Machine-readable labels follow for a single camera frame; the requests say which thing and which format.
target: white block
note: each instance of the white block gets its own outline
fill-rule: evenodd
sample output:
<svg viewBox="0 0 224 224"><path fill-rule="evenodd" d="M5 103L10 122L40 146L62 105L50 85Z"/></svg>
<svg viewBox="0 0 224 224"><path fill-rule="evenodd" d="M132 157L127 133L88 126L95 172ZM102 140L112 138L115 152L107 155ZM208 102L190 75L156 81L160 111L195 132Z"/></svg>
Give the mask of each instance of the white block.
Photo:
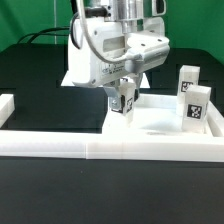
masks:
<svg viewBox="0 0 224 224"><path fill-rule="evenodd" d="M185 94L182 130L204 133L211 88L190 85Z"/></svg>
<svg viewBox="0 0 224 224"><path fill-rule="evenodd" d="M14 98L12 94L2 94L0 96L0 127L6 122L15 110Z"/></svg>
<svg viewBox="0 0 224 224"><path fill-rule="evenodd" d="M183 116L185 93L189 85L198 85L200 67L184 65L180 69L176 113Z"/></svg>

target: white tray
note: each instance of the white tray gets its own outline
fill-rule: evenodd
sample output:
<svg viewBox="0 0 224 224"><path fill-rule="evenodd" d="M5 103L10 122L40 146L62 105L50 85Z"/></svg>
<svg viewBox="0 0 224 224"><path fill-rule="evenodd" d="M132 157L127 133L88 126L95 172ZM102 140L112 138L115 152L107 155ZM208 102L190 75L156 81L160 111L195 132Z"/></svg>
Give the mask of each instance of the white tray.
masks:
<svg viewBox="0 0 224 224"><path fill-rule="evenodd" d="M175 104L174 96L142 95L136 111L143 108L147 116L149 108L168 110L172 118ZM178 125L170 126L173 122L157 125L163 130L154 128L157 133L152 134L152 124L144 126L141 120L131 131L107 134L0 131L0 156L224 162L224 118L212 103L207 115L209 129L204 135L182 135Z"/></svg>

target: white plastic container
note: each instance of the white plastic container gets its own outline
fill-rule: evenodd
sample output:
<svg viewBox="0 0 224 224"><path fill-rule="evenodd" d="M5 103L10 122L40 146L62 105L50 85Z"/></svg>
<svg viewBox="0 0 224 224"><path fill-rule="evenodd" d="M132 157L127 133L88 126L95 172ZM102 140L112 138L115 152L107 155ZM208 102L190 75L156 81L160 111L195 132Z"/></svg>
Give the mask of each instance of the white plastic container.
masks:
<svg viewBox="0 0 224 224"><path fill-rule="evenodd" d="M0 156L224 162L221 114L210 102L206 133L184 133L174 122L176 100L141 95L132 126L111 129L107 116L104 134L0 131Z"/></svg>

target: black mat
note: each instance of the black mat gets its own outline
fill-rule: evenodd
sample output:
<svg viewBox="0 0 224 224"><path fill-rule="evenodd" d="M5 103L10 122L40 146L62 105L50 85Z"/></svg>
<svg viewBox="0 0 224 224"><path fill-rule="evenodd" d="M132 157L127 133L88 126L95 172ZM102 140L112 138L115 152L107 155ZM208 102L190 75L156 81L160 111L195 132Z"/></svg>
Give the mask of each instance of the black mat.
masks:
<svg viewBox="0 0 224 224"><path fill-rule="evenodd" d="M104 91L59 88L66 55L54 45L0 53L0 91L16 103L5 129L101 131ZM223 66L199 50L171 50L145 92L175 95L178 69L193 62L222 109ZM0 158L1 224L222 224L223 208L223 163Z"/></svg>

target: wire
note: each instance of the wire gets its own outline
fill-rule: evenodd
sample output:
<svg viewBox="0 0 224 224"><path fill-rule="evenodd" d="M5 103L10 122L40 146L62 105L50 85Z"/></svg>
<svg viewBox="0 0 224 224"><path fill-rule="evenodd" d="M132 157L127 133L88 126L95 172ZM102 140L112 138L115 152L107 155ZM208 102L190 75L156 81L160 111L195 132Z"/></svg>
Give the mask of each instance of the wire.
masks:
<svg viewBox="0 0 224 224"><path fill-rule="evenodd" d="M42 30L39 33L33 35L33 37L31 37L27 43L31 44L38 36L44 34L44 33L49 33L49 32L53 32L53 31L63 31L63 30L69 30L69 27L55 27L55 28L50 28L50 29L46 29L46 30Z"/></svg>
<svg viewBox="0 0 224 224"><path fill-rule="evenodd" d="M26 37L29 37L29 36L34 36L34 35L37 35L38 33L29 33L29 34L26 34L25 36L21 37L18 41L17 41L17 44L20 44L20 42L22 40L24 40ZM61 36L61 37L67 37L68 34L56 34L56 33L41 33L39 34L39 36Z"/></svg>
<svg viewBox="0 0 224 224"><path fill-rule="evenodd" d="M77 48L80 49L80 46L78 45L75 36L74 36L74 24L75 24L75 20L78 18L79 13L76 12L73 17L72 17L72 21L71 21L71 25L70 25L70 36L71 36L71 41L73 43L73 45Z"/></svg>
<svg viewBox="0 0 224 224"><path fill-rule="evenodd" d="M76 0L76 4L78 6L78 12L79 12L79 17L80 17L80 24L82 27L82 32L84 37L86 38L86 41L90 47L90 49L93 51L93 53L102 61L109 63L109 64L115 64L115 63L119 63L122 61L127 60L127 55L122 55L119 58L105 58L94 46L94 44L92 43L92 40L89 36L89 32L88 32L88 28L86 26L86 17L85 17L85 11L84 11L84 4L83 4L83 0Z"/></svg>

